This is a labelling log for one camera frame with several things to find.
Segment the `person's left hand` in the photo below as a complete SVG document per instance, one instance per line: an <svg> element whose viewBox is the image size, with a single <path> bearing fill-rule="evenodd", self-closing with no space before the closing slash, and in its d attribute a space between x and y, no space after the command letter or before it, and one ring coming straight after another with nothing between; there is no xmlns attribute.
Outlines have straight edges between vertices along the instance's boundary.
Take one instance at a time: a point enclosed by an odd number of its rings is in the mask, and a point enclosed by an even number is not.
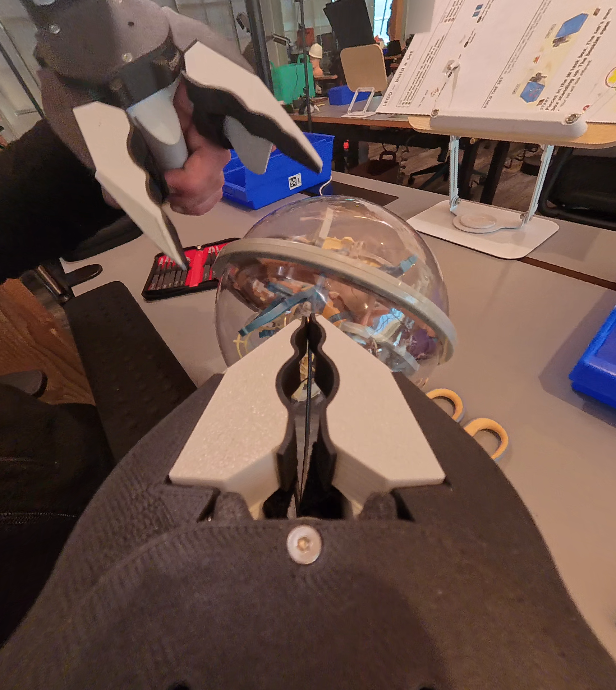
<svg viewBox="0 0 616 690"><path fill-rule="evenodd" d="M174 97L188 158L182 168L166 172L168 202L172 211L194 217L208 213L223 196L224 168L230 152L204 138L193 124L193 107L183 83Z"/></svg>

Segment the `clear maze ball toy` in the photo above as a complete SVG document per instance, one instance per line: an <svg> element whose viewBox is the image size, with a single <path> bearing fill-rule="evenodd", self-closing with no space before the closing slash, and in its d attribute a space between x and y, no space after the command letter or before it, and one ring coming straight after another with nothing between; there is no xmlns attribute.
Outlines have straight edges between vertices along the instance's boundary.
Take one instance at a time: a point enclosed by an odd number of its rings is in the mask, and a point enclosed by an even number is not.
<svg viewBox="0 0 616 690"><path fill-rule="evenodd" d="M419 386L456 349L437 259L407 221L372 202L336 195L286 204L221 249L214 272L228 367L312 315Z"/></svg>

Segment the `teal box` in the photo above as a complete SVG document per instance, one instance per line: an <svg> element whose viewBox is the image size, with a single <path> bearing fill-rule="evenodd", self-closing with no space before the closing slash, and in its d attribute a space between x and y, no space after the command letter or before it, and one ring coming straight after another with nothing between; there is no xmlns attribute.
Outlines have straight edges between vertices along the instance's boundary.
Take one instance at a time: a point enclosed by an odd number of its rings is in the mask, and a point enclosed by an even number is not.
<svg viewBox="0 0 616 690"><path fill-rule="evenodd" d="M271 79L275 98L284 103L304 99L305 68L303 62L286 65L271 65Z"/></svg>

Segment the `black perforated wrist rest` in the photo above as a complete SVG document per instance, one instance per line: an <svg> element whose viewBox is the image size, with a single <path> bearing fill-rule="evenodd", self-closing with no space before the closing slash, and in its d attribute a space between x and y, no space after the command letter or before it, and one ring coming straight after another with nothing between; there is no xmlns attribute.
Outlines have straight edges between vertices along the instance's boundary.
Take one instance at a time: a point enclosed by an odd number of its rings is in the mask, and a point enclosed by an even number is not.
<svg viewBox="0 0 616 690"><path fill-rule="evenodd" d="M196 385L123 283L71 298L63 309L119 461Z"/></svg>

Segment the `person's left forearm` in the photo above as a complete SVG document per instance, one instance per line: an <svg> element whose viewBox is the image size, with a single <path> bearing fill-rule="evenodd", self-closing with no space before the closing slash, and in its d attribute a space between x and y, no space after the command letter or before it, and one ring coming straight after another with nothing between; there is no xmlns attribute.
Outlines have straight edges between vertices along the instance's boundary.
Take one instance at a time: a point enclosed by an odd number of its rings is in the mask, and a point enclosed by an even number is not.
<svg viewBox="0 0 616 690"><path fill-rule="evenodd" d="M64 256L124 216L40 120L0 151L0 285Z"/></svg>

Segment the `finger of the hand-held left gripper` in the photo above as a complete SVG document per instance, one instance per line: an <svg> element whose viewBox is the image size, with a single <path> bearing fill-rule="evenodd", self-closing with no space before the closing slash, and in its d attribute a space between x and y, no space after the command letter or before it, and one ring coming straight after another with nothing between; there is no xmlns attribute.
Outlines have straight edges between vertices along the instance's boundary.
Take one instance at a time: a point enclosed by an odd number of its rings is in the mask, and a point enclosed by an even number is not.
<svg viewBox="0 0 616 690"><path fill-rule="evenodd" d="M184 79L198 132L253 173L266 172L273 148L322 171L321 156L255 74L198 41L184 54Z"/></svg>
<svg viewBox="0 0 616 690"><path fill-rule="evenodd" d="M147 144L127 112L107 103L89 103L75 108L74 116L98 182L162 253L186 269L183 247L164 210L162 186L146 166Z"/></svg>

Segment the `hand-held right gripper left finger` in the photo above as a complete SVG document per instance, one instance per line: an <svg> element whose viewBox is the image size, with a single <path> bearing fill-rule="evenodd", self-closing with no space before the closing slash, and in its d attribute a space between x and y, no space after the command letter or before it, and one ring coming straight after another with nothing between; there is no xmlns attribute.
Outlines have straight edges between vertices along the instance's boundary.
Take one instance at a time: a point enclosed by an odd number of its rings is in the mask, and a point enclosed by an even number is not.
<svg viewBox="0 0 616 690"><path fill-rule="evenodd" d="M171 483L239 493L247 505L290 491L298 468L291 398L306 349L302 319L230 366L169 471Z"/></svg>

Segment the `beige chair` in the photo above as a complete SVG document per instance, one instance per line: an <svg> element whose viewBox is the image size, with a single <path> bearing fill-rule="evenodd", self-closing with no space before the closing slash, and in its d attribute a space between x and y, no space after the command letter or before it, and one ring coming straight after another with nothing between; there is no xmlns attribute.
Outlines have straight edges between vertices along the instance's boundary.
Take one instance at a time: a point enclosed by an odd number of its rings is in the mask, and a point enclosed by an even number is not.
<svg viewBox="0 0 616 690"><path fill-rule="evenodd" d="M384 56L377 44L354 46L342 49L340 60L345 74L347 86L354 93L343 118L367 118L374 114L371 108L373 97L379 95L377 101L388 88ZM367 100L363 109L354 110L358 95L365 93Z"/></svg>

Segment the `orange grey scissors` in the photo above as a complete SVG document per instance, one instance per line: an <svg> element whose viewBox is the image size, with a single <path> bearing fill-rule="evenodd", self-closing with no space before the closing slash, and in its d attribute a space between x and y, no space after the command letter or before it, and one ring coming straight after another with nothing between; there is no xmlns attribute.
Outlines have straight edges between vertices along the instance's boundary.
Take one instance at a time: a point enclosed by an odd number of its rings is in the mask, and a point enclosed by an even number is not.
<svg viewBox="0 0 616 690"><path fill-rule="evenodd" d="M493 436L496 446L492 452L488 452L490 458L499 462L510 445L510 438L504 427L496 420L490 418L466 419L466 406L458 393L448 388L435 388L425 393L433 401L445 401L451 406L449 416L469 436L476 439L481 434Z"/></svg>

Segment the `black pointed tweezers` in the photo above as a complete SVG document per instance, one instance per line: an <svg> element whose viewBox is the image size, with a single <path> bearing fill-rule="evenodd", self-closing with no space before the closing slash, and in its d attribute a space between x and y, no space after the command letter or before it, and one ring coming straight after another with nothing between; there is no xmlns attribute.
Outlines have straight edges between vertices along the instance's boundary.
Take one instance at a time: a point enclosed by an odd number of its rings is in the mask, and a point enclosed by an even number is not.
<svg viewBox="0 0 616 690"><path fill-rule="evenodd" d="M309 465L310 456L312 453L312 404L313 404L313 391L317 390L316 385L313 383L314 380L314 364L313 364L313 349L310 341L311 335L311 324L312 321L309 320L305 326L305 332L307 337L307 350L306 350L306 360L307 360L307 377L306 377L306 395L305 395L305 411L304 411L304 443L303 443L303 461L301 468L300 479L298 480L298 493L296 499L296 513L300 514L301 506L303 503L304 492L307 484L307 479L309 475Z"/></svg>

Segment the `printed instruction sheet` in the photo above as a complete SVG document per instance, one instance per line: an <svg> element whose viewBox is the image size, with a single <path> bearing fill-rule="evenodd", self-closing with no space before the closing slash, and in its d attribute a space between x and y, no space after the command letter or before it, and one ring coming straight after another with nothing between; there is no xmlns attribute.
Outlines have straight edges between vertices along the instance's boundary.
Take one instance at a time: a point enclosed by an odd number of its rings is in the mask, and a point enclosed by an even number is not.
<svg viewBox="0 0 616 690"><path fill-rule="evenodd" d="M378 107L616 124L616 1L431 1Z"/></svg>

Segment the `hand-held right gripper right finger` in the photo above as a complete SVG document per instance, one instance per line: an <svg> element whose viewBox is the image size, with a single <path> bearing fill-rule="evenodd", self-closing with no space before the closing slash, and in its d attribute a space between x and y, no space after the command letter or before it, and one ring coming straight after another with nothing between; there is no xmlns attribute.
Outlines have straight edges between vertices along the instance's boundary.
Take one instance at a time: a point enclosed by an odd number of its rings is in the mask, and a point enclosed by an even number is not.
<svg viewBox="0 0 616 690"><path fill-rule="evenodd" d="M444 482L430 444L392 372L325 318L321 353L336 367L330 392L327 434L336 449L329 483L352 505L373 493Z"/></svg>

